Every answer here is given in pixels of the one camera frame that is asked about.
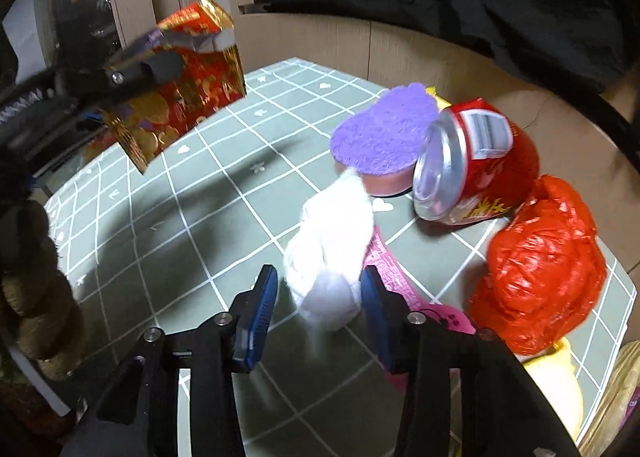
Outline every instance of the crumpled red plastic bag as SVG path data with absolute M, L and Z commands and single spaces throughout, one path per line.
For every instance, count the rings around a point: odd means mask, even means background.
M 543 175 L 487 252 L 489 275 L 469 315 L 516 354 L 535 355 L 580 325 L 607 269 L 587 206 L 565 181 Z

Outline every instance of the white barcode label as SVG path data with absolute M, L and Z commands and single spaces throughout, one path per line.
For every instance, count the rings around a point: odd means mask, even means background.
M 513 146 L 513 133 L 507 118 L 490 110 L 460 112 L 471 144 L 471 159 L 502 157 Z

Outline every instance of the crumpled white tissue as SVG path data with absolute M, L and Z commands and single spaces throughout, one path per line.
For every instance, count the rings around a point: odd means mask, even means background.
M 369 195 L 354 169 L 305 203 L 300 231 L 284 252 L 287 283 L 305 320 L 334 330 L 360 312 L 360 273 L 372 235 Z

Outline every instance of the heart-shaped sponge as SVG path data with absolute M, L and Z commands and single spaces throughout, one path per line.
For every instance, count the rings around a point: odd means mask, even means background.
M 424 85 L 393 88 L 335 129 L 331 154 L 360 173 L 370 194 L 401 193 L 411 188 L 427 127 L 437 115 L 436 100 Z

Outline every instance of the red soda can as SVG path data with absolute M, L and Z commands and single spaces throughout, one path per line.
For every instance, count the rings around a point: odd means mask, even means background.
M 452 226 L 520 206 L 538 177 L 532 140 L 482 99 L 454 104 L 427 129 L 414 172 L 420 218 Z

